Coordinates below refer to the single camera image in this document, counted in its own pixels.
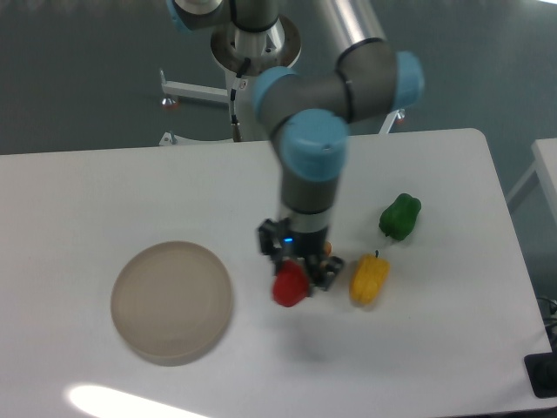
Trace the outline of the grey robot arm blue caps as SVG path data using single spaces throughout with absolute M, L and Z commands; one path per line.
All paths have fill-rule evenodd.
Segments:
M 332 72 L 303 78 L 292 68 L 298 30 L 275 1 L 170 1 L 178 30 L 212 29 L 215 60 L 233 75 L 232 127 L 254 123 L 281 167 L 277 219 L 258 227 L 259 250 L 274 266 L 275 291 L 308 297 L 343 269 L 325 243 L 351 123 L 416 103 L 424 90 L 418 58 L 394 51 L 367 1 L 319 1 L 314 14 L 332 35 Z

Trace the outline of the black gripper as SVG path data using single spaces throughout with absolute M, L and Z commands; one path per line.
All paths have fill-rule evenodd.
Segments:
M 327 291 L 345 266 L 338 256 L 321 254 L 331 214 L 292 212 L 280 220 L 266 219 L 257 229 L 259 251 L 274 265 L 277 276 L 287 260 L 302 260 L 309 293 Z

